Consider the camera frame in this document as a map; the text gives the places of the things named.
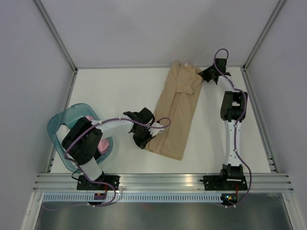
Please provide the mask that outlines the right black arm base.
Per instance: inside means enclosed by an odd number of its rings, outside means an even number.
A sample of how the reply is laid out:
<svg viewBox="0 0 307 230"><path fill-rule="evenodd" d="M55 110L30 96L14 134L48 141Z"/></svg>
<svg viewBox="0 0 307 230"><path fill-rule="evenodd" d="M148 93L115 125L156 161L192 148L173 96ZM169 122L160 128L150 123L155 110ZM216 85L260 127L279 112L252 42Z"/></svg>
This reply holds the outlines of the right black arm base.
<svg viewBox="0 0 307 230"><path fill-rule="evenodd" d="M205 191L247 191L248 185L242 165L223 164L218 175L205 175L200 179Z"/></svg>

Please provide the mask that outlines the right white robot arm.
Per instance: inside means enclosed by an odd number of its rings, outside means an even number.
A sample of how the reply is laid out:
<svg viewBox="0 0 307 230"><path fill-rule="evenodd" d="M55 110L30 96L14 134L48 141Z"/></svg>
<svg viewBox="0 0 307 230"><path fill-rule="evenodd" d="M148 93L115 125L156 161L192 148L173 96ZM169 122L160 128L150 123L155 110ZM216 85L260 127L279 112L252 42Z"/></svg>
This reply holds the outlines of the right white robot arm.
<svg viewBox="0 0 307 230"><path fill-rule="evenodd" d="M240 133L246 117L248 94L234 84L231 74L226 72L226 58L214 58L213 65L199 75L204 81L214 83L224 89L220 118L226 132L226 148L223 167L239 169L243 166L240 159Z"/></svg>

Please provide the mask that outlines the beige t shirt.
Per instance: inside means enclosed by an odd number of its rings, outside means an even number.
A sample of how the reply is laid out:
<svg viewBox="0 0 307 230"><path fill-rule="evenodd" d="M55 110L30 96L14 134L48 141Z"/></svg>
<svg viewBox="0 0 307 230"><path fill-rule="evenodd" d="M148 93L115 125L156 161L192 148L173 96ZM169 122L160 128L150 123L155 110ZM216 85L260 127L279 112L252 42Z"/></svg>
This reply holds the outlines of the beige t shirt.
<svg viewBox="0 0 307 230"><path fill-rule="evenodd" d="M171 65L154 112L155 118L168 117L171 124L149 141L147 151L182 160L201 92L200 72L201 69L192 64L174 62Z"/></svg>

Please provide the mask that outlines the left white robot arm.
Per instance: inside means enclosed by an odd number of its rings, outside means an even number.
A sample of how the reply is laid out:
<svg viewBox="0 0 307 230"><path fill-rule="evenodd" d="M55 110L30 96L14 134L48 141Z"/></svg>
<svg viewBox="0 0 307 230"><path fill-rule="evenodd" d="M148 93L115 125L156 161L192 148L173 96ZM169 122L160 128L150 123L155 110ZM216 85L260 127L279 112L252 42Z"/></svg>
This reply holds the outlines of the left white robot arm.
<svg viewBox="0 0 307 230"><path fill-rule="evenodd" d="M65 159L77 166L93 189L99 190L104 186L105 179L97 159L110 147L108 138L116 134L132 134L136 146L144 149L162 128L155 121L153 113L145 107L139 112L124 112L123 117L105 121L81 117L72 128L66 125L60 127L66 134L59 141Z"/></svg>

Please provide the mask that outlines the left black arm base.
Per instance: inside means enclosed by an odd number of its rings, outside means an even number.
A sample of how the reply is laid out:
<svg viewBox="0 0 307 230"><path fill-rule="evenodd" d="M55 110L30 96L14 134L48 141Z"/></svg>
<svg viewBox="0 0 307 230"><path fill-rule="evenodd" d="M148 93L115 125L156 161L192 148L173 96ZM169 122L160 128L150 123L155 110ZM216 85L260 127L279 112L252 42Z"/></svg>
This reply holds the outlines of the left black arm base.
<svg viewBox="0 0 307 230"><path fill-rule="evenodd" d="M71 178L77 181L77 190L79 191L113 191L118 190L119 187L119 175L105 175L102 174L95 182L90 182L84 175L75 176L79 170L72 173Z"/></svg>

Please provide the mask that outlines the pink rolled t shirt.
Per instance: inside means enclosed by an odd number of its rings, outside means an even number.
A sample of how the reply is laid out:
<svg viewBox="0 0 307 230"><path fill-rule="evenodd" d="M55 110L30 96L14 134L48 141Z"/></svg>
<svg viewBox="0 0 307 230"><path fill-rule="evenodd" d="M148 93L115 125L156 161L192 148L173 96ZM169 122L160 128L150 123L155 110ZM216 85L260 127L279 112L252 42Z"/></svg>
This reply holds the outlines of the pink rolled t shirt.
<svg viewBox="0 0 307 230"><path fill-rule="evenodd" d="M89 121L94 120L94 118L89 116L89 115L87 115L86 118ZM106 153L106 151L108 150L109 146L110 146L110 143L109 143L109 140L107 138L101 139L98 146L97 146L97 150L99 152L98 157L101 157L102 155L104 155Z"/></svg>

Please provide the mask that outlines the white rolled t shirt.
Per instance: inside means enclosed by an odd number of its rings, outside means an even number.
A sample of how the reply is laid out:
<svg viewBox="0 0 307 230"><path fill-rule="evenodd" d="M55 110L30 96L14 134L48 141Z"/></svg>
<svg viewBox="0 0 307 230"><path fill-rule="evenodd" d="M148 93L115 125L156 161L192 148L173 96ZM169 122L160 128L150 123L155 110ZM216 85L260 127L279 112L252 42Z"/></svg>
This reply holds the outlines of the white rolled t shirt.
<svg viewBox="0 0 307 230"><path fill-rule="evenodd" d="M62 144L64 138L68 135L69 132L70 129L66 125L61 125L59 127L58 131L56 132L56 135L60 144Z"/></svg>

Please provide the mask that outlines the aluminium front rail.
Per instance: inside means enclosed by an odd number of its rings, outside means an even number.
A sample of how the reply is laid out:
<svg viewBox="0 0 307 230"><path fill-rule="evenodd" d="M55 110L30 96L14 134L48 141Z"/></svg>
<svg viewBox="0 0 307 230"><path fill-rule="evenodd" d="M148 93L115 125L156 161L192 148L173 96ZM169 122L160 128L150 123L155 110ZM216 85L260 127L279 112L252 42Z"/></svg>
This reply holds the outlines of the aluminium front rail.
<svg viewBox="0 0 307 230"><path fill-rule="evenodd" d="M120 174L120 191L128 193L201 193L201 174ZM35 178L34 192L75 192L77 180L68 173L41 173ZM290 177L285 173L255 173L252 193L292 193Z"/></svg>

